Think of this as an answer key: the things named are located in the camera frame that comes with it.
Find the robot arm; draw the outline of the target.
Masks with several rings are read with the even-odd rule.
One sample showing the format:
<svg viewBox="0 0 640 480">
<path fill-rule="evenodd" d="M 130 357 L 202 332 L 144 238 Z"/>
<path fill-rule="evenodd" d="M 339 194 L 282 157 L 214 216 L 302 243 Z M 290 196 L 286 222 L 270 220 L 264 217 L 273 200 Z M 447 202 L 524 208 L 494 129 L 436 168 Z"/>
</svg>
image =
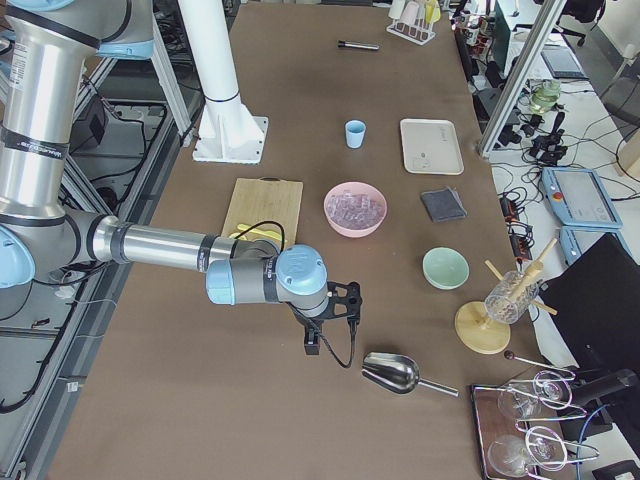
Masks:
<svg viewBox="0 0 640 480">
<path fill-rule="evenodd" d="M 315 355 L 322 326 L 360 322 L 357 283 L 327 277 L 305 245 L 153 228 L 121 220 L 90 183 L 85 210 L 64 205 L 71 129 L 85 62 L 151 60 L 181 131 L 189 127 L 149 1 L 10 1 L 13 58 L 1 126 L 1 284 L 11 288 L 77 263 L 140 262 L 198 271 L 216 304 L 284 303 Z"/>
</svg>

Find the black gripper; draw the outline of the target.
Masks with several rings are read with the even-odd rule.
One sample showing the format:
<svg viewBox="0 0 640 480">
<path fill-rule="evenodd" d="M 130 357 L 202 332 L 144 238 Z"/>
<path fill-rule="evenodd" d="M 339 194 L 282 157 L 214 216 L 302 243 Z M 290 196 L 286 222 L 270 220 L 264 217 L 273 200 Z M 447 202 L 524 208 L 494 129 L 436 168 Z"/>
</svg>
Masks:
<svg viewBox="0 0 640 480">
<path fill-rule="evenodd" d="M 360 284 L 353 281 L 348 284 L 329 281 L 327 283 L 326 305 L 318 315 L 312 316 L 297 307 L 290 305 L 295 317 L 305 326 L 304 352 L 306 355 L 318 355 L 320 352 L 320 335 L 326 320 L 344 318 L 351 330 L 356 330 L 360 323 L 361 289 Z"/>
</svg>

